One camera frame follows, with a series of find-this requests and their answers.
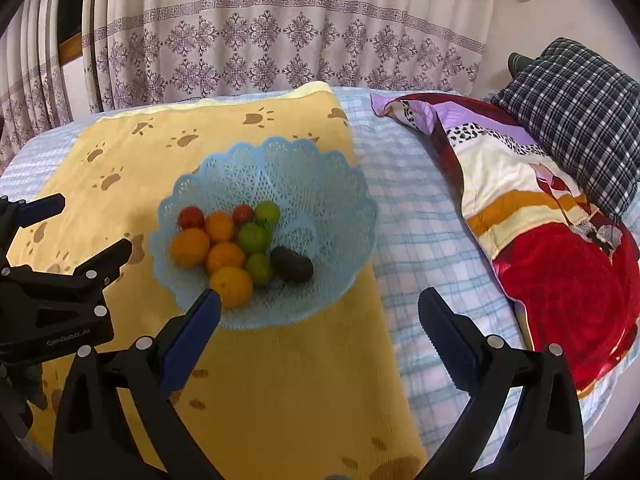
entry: plaid bed sheet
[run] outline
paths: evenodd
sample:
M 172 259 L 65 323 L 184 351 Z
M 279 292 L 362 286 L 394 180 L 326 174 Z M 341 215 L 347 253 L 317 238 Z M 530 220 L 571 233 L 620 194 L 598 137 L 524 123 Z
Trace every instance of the plaid bed sheet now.
M 428 139 L 391 118 L 377 118 L 371 110 L 368 91 L 334 91 L 350 121 L 358 164 L 380 206 L 374 272 L 409 404 L 422 443 L 433 455 L 462 413 L 468 395 L 455 389 L 422 332 L 417 316 L 420 291 L 434 286 L 455 312 L 471 317 L 483 333 L 500 334 L 519 348 L 524 343 L 509 303 L 457 212 L 454 195 L 437 167 Z M 225 100 L 257 100 L 279 93 Z M 378 93 L 402 95 L 392 91 Z M 81 131 L 98 117 L 115 113 L 75 121 L 30 140 L 0 177 L 0 194 L 12 200 L 32 200 Z M 640 242 L 639 197 L 623 219 Z M 639 352 L 640 343 L 636 340 L 622 362 L 581 400 L 585 434 L 605 409 L 618 376 Z M 508 397 L 478 467 L 491 463 L 497 454 L 518 396 L 514 390 Z

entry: red tomato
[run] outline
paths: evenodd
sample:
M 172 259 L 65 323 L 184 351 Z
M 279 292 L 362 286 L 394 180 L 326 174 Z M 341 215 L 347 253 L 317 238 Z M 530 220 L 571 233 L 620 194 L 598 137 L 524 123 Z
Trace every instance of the red tomato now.
M 248 204 L 237 205 L 234 209 L 234 223 L 240 227 L 254 219 L 254 210 Z
M 194 205 L 185 207 L 178 215 L 178 227 L 183 231 L 195 227 L 197 229 L 204 228 L 204 215 L 200 209 Z

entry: dark avocado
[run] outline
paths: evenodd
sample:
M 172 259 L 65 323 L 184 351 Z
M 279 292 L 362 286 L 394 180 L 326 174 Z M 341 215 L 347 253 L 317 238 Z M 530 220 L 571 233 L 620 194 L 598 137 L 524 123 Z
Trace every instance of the dark avocado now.
M 283 246 L 271 250 L 271 265 L 284 282 L 306 283 L 314 275 L 309 258 Z

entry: yellow blanket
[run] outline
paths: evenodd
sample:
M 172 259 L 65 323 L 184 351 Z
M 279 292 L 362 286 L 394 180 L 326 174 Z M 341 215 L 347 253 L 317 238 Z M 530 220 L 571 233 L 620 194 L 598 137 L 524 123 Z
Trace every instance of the yellow blanket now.
M 146 242 L 174 181 L 212 152 L 272 136 L 311 138 L 354 164 L 346 116 L 312 83 L 280 98 L 163 105 L 124 112 L 88 127 L 42 189 L 61 192 L 62 215 L 21 230 L 12 264 L 72 272 L 128 237 L 134 251 L 105 290 L 115 338 L 101 351 L 155 335 L 180 314 L 153 276 Z M 54 410 L 72 357 L 44 366 L 49 409 L 34 410 L 31 436 L 50 450 Z M 132 399 L 121 394 L 143 457 L 162 467 Z M 426 457 L 402 391 L 372 267 L 337 303 L 303 322 L 235 332 L 219 328 L 175 408 L 216 468 L 234 479 L 411 479 Z

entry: bed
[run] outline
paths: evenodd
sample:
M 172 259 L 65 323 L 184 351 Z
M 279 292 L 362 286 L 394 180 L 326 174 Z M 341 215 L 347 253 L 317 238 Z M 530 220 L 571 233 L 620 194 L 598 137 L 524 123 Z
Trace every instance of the bed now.
M 523 348 L 524 342 L 510 304 L 466 230 L 424 138 L 391 118 L 376 117 L 369 91 L 333 90 L 348 116 L 357 162 L 380 208 L 378 242 L 372 260 L 376 283 L 420 439 L 428 455 L 433 455 L 460 416 L 468 396 L 455 389 L 422 332 L 416 309 L 420 291 L 434 286 L 454 311 L 471 317 L 483 333 L 498 333 L 518 348 Z M 402 93 L 376 92 L 385 96 Z M 221 99 L 257 100 L 279 93 Z M 73 121 L 31 139 L 0 177 L 0 194 L 11 200 L 32 200 L 82 130 L 100 116 L 115 113 Z M 636 241 L 640 241 L 640 200 L 633 202 L 624 220 Z M 639 351 L 636 340 L 620 364 L 580 400 L 585 435 L 596 426 L 620 374 Z M 518 392 L 514 391 L 478 466 L 494 459 L 517 400 Z

